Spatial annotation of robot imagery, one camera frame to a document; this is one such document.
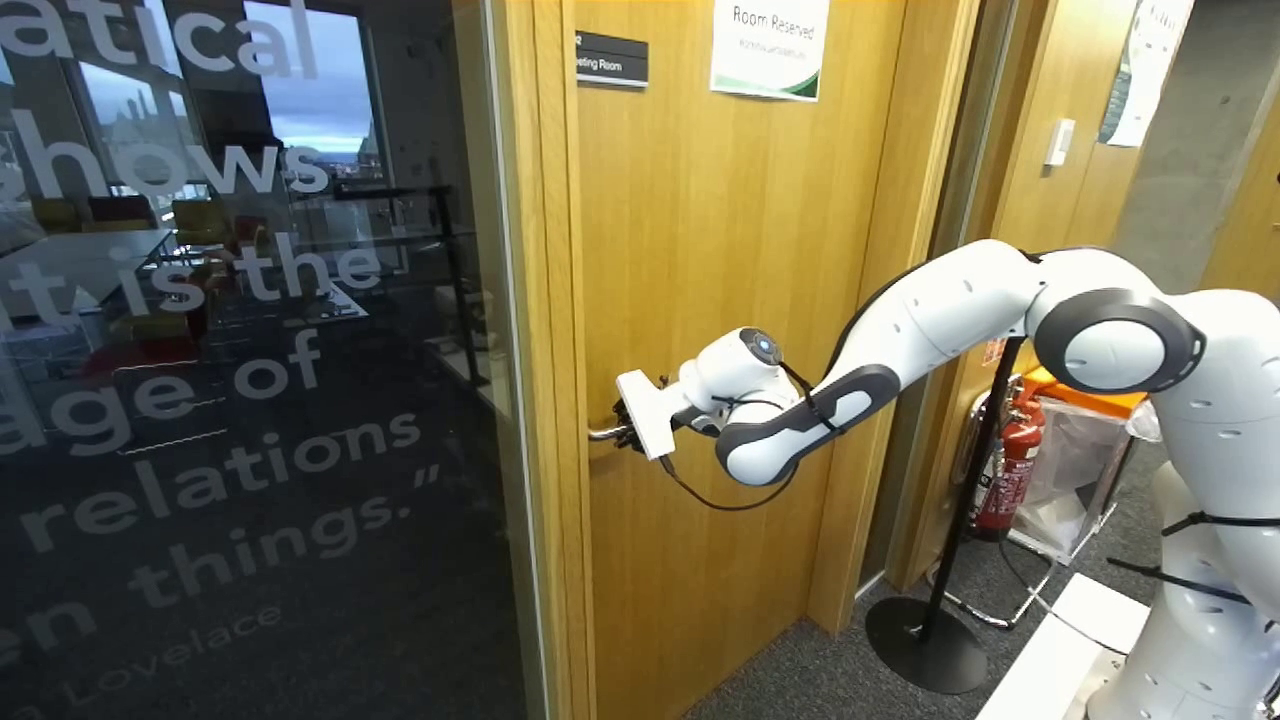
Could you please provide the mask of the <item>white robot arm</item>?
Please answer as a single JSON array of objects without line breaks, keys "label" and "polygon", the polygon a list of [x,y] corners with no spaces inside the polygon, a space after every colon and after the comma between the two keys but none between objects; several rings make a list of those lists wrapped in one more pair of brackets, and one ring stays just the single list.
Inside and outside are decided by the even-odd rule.
[{"label": "white robot arm", "polygon": [[881,287],[814,385],[727,332],[679,366],[674,411],[725,470],[771,485],[980,343],[1154,418],[1160,586],[1082,720],[1264,720],[1280,680],[1280,306],[1244,287],[1169,291],[1101,248],[959,243]]}]

